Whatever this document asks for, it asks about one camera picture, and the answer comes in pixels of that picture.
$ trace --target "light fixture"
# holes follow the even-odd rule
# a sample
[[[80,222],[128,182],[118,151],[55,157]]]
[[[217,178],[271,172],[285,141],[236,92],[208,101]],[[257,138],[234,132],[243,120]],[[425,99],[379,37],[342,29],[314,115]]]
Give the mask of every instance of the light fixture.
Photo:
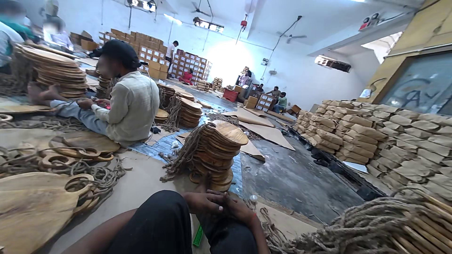
[[[164,15],[165,17],[167,17],[169,20],[171,20],[171,21],[173,21],[174,23],[178,24],[179,26],[182,25],[182,21],[180,21],[180,20],[178,20],[178,19],[175,19],[175,18],[173,18],[173,17],[171,17],[171,16],[169,16],[169,15],[167,15],[167,14],[165,14],[165,13],[163,13],[163,15]]]

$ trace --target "window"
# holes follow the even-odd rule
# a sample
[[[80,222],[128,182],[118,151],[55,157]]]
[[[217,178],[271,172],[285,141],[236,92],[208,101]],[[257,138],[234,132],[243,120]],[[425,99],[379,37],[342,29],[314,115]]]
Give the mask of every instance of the window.
[[[195,24],[195,26],[210,29],[212,31],[219,32],[219,33],[223,33],[223,30],[225,28],[224,26],[214,24],[214,23],[208,22],[206,20],[203,20],[203,19],[200,19],[197,17],[193,20],[193,24]]]
[[[343,72],[350,72],[350,69],[352,68],[351,65],[348,63],[344,63],[326,56],[318,56],[315,58],[314,63],[325,66],[327,68],[336,69]]]
[[[129,5],[135,6],[136,8],[140,8],[143,10],[147,10],[150,12],[155,12],[157,9],[157,5],[155,4],[154,0],[151,1],[145,1],[145,0],[127,0]]]

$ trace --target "red clothing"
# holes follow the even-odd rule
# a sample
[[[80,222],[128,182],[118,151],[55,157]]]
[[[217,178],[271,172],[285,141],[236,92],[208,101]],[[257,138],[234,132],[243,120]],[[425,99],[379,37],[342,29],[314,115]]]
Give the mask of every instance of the red clothing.
[[[183,80],[191,80],[193,78],[193,75],[188,73],[187,71],[184,72],[184,75],[182,76]]]

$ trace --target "man sitting on floor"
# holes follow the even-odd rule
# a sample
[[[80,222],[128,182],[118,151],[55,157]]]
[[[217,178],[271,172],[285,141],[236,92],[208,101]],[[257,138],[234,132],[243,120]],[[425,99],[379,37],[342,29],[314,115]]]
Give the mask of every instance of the man sitting on floor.
[[[75,117],[88,129],[128,146],[149,137],[160,104],[157,85],[137,71],[140,65],[130,45],[120,40],[105,43],[99,71],[102,77],[118,77],[119,81],[113,87],[111,100],[98,99],[96,103],[110,105],[110,110],[88,98],[69,102],[59,94],[60,85],[42,91],[35,84],[29,84],[28,96],[31,103],[56,108],[58,115]]]
[[[189,213],[199,219],[210,253],[270,254],[259,219],[243,201],[207,190],[204,183],[196,191],[157,192],[138,209],[102,223],[62,254],[191,254]]]

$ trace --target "green object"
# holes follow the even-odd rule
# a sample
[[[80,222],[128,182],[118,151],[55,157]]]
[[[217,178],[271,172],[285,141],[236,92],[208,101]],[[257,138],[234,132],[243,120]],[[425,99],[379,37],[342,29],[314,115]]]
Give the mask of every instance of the green object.
[[[203,234],[203,230],[201,228],[201,225],[199,225],[198,227],[198,231],[196,232],[195,235],[195,239],[193,239],[193,245],[195,245],[196,247],[199,247],[199,244],[201,243],[201,239],[202,239],[202,234]]]

